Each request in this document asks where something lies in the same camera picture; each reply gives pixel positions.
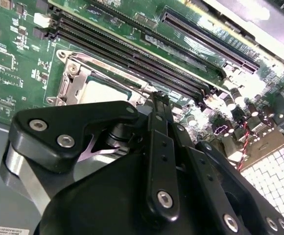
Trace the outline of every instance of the electrolytic capacitor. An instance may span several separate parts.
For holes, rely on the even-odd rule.
[[[234,99],[236,104],[238,104],[240,106],[244,106],[244,99],[243,99],[241,93],[239,92],[238,88],[231,89],[230,93],[231,93],[232,98]]]
[[[232,134],[235,131],[234,127],[232,126],[232,123],[229,120],[226,121],[226,126],[229,134]]]
[[[256,117],[259,114],[254,104],[248,104],[248,110],[250,111],[252,117]]]
[[[187,122],[189,124],[189,126],[195,126],[196,121],[193,115],[190,115],[187,117]]]
[[[226,98],[224,98],[225,104],[227,106],[227,108],[232,111],[233,109],[236,108],[236,104],[234,102],[234,100],[231,98],[230,95],[228,95]]]
[[[264,117],[272,118],[275,115],[273,109],[268,105],[263,106],[262,111],[263,111]]]

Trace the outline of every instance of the metal mesh grille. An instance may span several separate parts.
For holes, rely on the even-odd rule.
[[[284,148],[246,169],[242,175],[284,216]]]

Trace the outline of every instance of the chip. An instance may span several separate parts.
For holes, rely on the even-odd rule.
[[[0,0],[0,6],[10,10],[13,6],[12,0]]]
[[[42,80],[48,80],[48,75],[45,74],[45,73],[41,73],[41,74],[40,74],[40,78],[41,78]]]
[[[155,22],[155,21],[153,21],[151,19],[147,19],[145,24],[146,24],[146,26],[148,26],[148,27],[150,27],[152,29],[157,27],[157,22]]]
[[[17,5],[16,5],[16,11],[17,11],[17,13],[19,14],[19,15],[23,15],[24,14],[24,6],[23,5],[21,5],[21,4],[19,4],[19,3],[17,3]]]
[[[13,70],[13,57],[10,54],[0,51],[0,66]]]
[[[25,35],[26,34],[26,28],[23,28],[23,27],[20,26],[19,29],[18,29],[18,32],[22,35]]]
[[[144,24],[146,22],[146,17],[140,13],[136,13],[134,17],[141,24]]]

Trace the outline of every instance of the red wire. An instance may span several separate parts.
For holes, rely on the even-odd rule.
[[[246,129],[246,125],[247,125],[247,122],[244,123],[243,125],[243,128]],[[242,151],[242,157],[239,161],[239,163],[237,164],[237,170],[240,172],[241,169],[242,169],[242,166],[243,166],[243,162],[244,162],[244,155],[246,154],[246,147],[248,146],[248,137],[249,137],[249,134],[250,134],[250,131],[247,130],[244,134],[244,137],[245,137],[245,141],[244,141],[244,145],[243,145],[243,151]]]

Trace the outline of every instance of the label sticker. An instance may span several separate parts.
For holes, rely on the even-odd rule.
[[[0,235],[29,235],[28,229],[0,227]]]

